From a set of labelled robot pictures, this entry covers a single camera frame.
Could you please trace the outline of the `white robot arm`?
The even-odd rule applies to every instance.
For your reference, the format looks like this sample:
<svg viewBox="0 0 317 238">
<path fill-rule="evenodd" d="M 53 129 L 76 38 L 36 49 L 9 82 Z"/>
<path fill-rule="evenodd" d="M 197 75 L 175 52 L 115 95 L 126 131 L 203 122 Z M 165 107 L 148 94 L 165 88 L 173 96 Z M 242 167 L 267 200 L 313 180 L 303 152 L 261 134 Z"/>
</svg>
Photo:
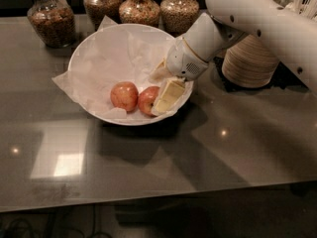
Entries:
<svg viewBox="0 0 317 238">
<path fill-rule="evenodd" d="M 207 11 L 175 39 L 150 81 L 197 79 L 222 50 L 247 35 L 262 42 L 317 93 L 317 23 L 273 0 L 205 0 Z"/>
</svg>

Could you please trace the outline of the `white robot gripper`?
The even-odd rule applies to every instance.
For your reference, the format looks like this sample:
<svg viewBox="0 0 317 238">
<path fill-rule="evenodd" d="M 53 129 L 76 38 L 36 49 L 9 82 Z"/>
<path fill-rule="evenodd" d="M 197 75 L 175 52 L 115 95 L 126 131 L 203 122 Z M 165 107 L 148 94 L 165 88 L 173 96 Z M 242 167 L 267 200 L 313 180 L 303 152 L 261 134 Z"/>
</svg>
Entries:
<svg viewBox="0 0 317 238">
<path fill-rule="evenodd" d="M 185 82 L 197 79 L 209 64 L 201 59 L 190 48 L 184 38 L 175 40 L 169 49 L 166 60 L 163 59 L 150 73 L 149 82 L 161 82 L 158 97 L 152 107 L 155 116 L 172 115 L 175 113 L 175 105 L 185 92 Z"/>
</svg>

